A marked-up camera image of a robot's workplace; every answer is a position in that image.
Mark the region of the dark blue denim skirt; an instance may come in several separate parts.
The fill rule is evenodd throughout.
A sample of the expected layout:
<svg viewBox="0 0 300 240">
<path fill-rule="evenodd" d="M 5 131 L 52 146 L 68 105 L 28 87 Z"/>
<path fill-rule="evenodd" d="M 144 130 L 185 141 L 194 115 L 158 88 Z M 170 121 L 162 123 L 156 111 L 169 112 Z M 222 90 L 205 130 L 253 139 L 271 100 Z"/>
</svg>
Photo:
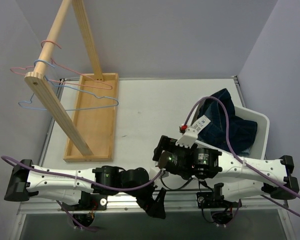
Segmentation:
<svg viewBox="0 0 300 240">
<path fill-rule="evenodd" d="M 236 116 L 235 106 L 226 88 L 215 92 L 212 96 L 225 106 L 229 121 L 229 142 L 235 154 L 239 155 L 254 144 L 258 125 L 254 121 Z M 222 106 L 213 99 L 207 99 L 199 107 L 197 117 L 203 115 L 210 119 L 210 123 L 198 134 L 198 140 L 228 152 L 226 117 Z"/>
</svg>

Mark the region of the pink wire hanger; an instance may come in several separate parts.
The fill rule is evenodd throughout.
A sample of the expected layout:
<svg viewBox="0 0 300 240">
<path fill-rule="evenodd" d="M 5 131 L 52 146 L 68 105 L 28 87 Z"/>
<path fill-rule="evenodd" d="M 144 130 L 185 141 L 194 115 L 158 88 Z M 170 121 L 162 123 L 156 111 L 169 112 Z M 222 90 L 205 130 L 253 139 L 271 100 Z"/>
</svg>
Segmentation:
<svg viewBox="0 0 300 240">
<path fill-rule="evenodd" d="M 62 49 L 62 47 L 61 47 L 58 43 L 56 43 L 56 42 L 54 42 L 54 41 L 51 41 L 51 40 L 42 40 L 41 43 L 40 43 L 40 46 L 41 46 L 42 49 L 43 49 L 43 47 L 44 47 L 44 45 L 45 45 L 46 43 L 53 44 L 54 46 L 57 46 L 59 49 Z M 78 76 L 80 76 L 80 77 L 86 77 L 86 78 L 88 78 L 89 80 L 93 81 L 94 83 L 99 83 L 99 84 L 104 85 L 104 86 L 92 86 L 92 87 L 90 87 L 90 88 L 102 89 L 102 90 L 112 90 L 112 89 L 113 89 L 113 86 L 110 85 L 109 83 L 106 83 L 105 80 L 101 80 L 101 79 L 95 78 L 95 77 L 93 77 L 93 76 L 88 76 L 87 74 L 83 74 L 83 73 L 78 72 L 78 71 L 76 71 L 76 70 L 74 70 L 74 69 L 71 69 L 71 68 L 66 67 L 66 66 L 64 66 L 64 65 L 62 65 L 62 64 L 59 64 L 59 63 L 57 63 L 57 62 L 53 59 L 53 57 L 50 58 L 50 61 L 48 62 L 48 65 L 49 65 L 50 67 L 52 67 L 52 68 L 60 68 L 60 69 L 63 69 L 64 71 L 71 72 L 72 74 L 78 75 Z M 17 67 L 11 67 L 9 70 L 10 70 L 12 73 L 16 74 L 16 75 L 25 76 L 26 73 L 19 72 L 19 71 L 16 71 L 16 70 L 26 71 L 26 70 L 30 70 L 30 69 L 34 69 L 34 68 L 35 68 L 34 65 L 26 66 L 26 67 L 19 67 L 19 66 L 17 66 Z M 61 74 L 61 73 L 64 73 L 64 72 L 61 72 L 61 70 L 56 70 L 56 73 Z M 69 84 L 70 84 L 70 85 L 75 85 L 75 86 L 83 86 L 83 87 L 86 87 L 86 85 L 84 85 L 84 84 L 77 84 L 77 83 L 76 83 L 76 84 L 74 84 L 74 83 L 69 83 Z"/>
</svg>

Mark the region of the light blue denim skirt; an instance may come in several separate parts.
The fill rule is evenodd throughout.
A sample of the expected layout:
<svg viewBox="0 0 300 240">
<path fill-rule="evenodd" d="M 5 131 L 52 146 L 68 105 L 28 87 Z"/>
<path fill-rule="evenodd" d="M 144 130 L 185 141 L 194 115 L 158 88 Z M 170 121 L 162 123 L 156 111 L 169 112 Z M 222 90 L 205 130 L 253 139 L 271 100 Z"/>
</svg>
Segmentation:
<svg viewBox="0 0 300 240">
<path fill-rule="evenodd" d="M 243 151 L 239 154 L 239 156 L 241 156 L 241 157 L 249 157 L 250 154 L 251 154 L 251 149 L 250 149 L 250 148 L 247 148 L 247 149 L 243 150 Z"/>
</svg>

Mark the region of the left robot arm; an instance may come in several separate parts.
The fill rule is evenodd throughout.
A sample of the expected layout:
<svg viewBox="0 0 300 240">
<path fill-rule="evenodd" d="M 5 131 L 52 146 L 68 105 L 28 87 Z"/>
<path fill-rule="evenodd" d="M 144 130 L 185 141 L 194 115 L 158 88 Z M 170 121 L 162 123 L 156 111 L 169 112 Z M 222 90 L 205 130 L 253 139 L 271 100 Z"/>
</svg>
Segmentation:
<svg viewBox="0 0 300 240">
<path fill-rule="evenodd" d="M 114 196 L 126 193 L 136 199 L 138 206 L 148 216 L 166 218 L 166 190 L 161 189 L 158 196 L 153 198 L 155 181 L 162 176 L 161 171 L 151 178 L 142 167 L 125 170 L 122 167 L 105 165 L 62 170 L 34 165 L 30 159 L 18 161 L 9 156 L 2 156 L 1 159 L 12 166 L 5 201 L 26 202 L 38 197 L 85 210 L 92 204 L 92 194 Z"/>
</svg>

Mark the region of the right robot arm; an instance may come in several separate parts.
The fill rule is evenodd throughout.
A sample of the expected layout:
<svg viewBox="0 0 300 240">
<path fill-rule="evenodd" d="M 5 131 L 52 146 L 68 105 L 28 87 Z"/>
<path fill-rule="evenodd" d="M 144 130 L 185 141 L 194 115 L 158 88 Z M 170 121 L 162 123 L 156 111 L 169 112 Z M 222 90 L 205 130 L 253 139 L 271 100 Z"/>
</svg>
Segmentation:
<svg viewBox="0 0 300 240">
<path fill-rule="evenodd" d="M 213 187 L 212 200 L 217 206 L 263 194 L 277 200 L 293 200 L 299 183 L 292 176 L 293 158 L 262 160 L 248 157 L 236 159 L 216 149 L 177 145 L 174 138 L 161 136 L 153 151 L 153 161 L 166 172 L 184 180 L 196 179 Z"/>
</svg>

